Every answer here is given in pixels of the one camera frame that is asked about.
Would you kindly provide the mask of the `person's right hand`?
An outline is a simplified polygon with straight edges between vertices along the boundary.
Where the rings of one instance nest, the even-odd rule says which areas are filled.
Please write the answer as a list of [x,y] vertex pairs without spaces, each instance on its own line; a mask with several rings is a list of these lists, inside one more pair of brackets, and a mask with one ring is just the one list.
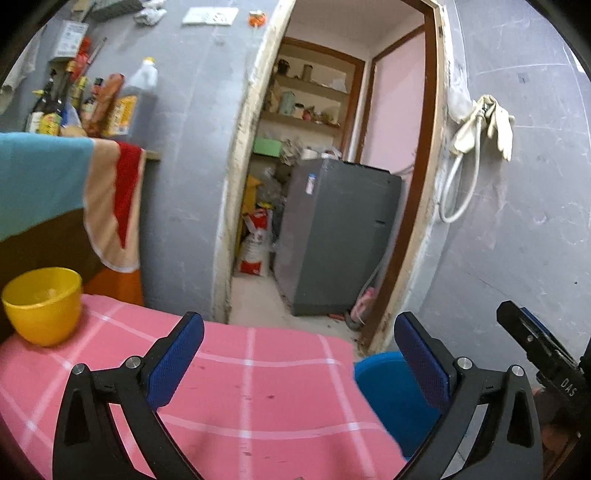
[[540,387],[532,391],[538,415],[542,452],[543,479],[558,479],[580,439],[573,417],[551,392]]

